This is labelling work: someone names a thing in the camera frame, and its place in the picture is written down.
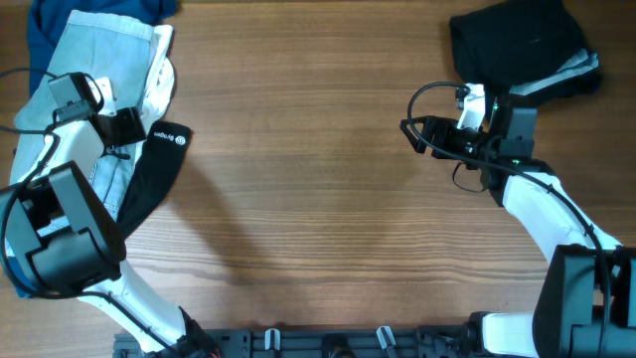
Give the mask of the light blue denim jeans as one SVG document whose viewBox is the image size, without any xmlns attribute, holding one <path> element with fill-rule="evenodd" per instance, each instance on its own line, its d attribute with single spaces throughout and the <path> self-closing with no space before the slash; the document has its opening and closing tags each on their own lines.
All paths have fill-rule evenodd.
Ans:
<svg viewBox="0 0 636 358">
<path fill-rule="evenodd" d="M 116 95 L 117 109 L 141 106 L 150 65 L 153 27 L 127 16 L 86 13 L 74 10 L 48 65 L 55 75 L 82 72 L 94 79 L 108 78 Z M 14 119 L 19 129 L 44 129 L 52 123 L 56 103 L 47 79 Z M 42 135 L 21 135 L 13 160 L 10 184 L 14 184 L 36 163 L 44 148 Z M 117 221 L 120 207 L 134 172 L 136 144 L 113 148 L 112 155 L 99 158 L 89 183 L 110 216 Z"/>
</svg>

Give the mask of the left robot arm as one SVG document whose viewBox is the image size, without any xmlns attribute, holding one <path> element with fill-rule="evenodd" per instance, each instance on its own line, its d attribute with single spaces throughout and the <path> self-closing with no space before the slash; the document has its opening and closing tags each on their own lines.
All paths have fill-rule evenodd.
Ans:
<svg viewBox="0 0 636 358">
<path fill-rule="evenodd" d="M 33 133 L 44 141 L 40 154 L 1 191 L 1 264 L 12 283 L 33 298 L 94 306 L 150 357 L 210 352 L 198 323 L 127 261 L 125 238 L 87 179 L 106 150 L 145 139 L 135 109 L 83 109 Z"/>
</svg>

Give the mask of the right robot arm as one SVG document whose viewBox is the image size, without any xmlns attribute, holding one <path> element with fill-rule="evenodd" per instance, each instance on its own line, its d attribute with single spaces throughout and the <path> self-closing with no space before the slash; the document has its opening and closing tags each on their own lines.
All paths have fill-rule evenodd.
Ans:
<svg viewBox="0 0 636 358">
<path fill-rule="evenodd" d="M 544 162 L 533 158 L 536 118 L 490 126 L 437 116 L 399 128 L 417 153 L 478 169 L 482 188 L 515 217 L 549 268 L 530 312 L 476 312 L 454 340 L 460 357 L 632 357 L 635 251 L 595 226 Z"/>
</svg>

